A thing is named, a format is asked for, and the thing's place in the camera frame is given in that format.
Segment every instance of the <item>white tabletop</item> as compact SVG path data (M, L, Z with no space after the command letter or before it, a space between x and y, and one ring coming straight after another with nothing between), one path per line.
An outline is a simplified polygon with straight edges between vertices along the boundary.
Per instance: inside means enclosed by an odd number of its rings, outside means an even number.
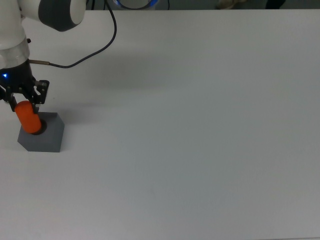
M61 153L26 152L0 103L0 239L320 236L319 10L115 16L104 53L32 66ZM113 34L107 11L24 26L31 58L57 64Z

